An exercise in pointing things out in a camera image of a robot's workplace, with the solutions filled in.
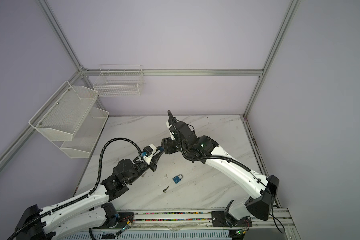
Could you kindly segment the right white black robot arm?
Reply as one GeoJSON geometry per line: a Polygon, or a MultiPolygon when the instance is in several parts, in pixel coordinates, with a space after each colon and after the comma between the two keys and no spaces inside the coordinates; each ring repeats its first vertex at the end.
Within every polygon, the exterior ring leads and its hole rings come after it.
{"type": "Polygon", "coordinates": [[[227,205],[225,219],[230,227],[245,217],[254,216],[266,221],[274,215],[273,204],[280,184],[278,177],[265,176],[245,166],[212,138],[198,137],[189,124],[177,120],[171,111],[168,111],[168,117],[170,137],[162,140],[166,154],[179,152],[187,161],[210,166],[229,177],[249,195],[245,201],[232,200],[227,205]]]}

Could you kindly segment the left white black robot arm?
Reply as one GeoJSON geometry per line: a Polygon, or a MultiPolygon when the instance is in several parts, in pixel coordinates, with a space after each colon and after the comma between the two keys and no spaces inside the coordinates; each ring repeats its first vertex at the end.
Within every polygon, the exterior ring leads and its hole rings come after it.
{"type": "Polygon", "coordinates": [[[142,153],[144,161],[121,160],[111,176],[93,189],[52,206],[27,208],[9,238],[58,240],[93,228],[123,228],[132,221],[133,215],[121,217],[112,201],[125,194],[148,169],[155,170],[163,153],[162,147],[148,146],[142,153]]]}

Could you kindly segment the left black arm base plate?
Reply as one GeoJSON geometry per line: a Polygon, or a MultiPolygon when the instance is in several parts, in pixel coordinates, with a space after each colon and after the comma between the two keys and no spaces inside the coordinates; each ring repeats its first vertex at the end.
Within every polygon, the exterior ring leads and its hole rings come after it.
{"type": "Polygon", "coordinates": [[[109,229],[121,229],[126,224],[127,221],[132,222],[134,220],[135,214],[133,212],[118,212],[117,217],[112,217],[108,223],[109,229]]]}

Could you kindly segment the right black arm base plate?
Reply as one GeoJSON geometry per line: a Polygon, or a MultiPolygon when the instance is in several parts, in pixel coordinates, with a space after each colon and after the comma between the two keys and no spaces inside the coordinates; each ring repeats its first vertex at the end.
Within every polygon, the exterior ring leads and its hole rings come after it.
{"type": "Polygon", "coordinates": [[[251,227],[251,217],[247,216],[240,220],[235,219],[229,213],[224,211],[212,211],[212,225],[213,227],[227,227],[227,228],[238,228],[238,227],[251,227]]]}

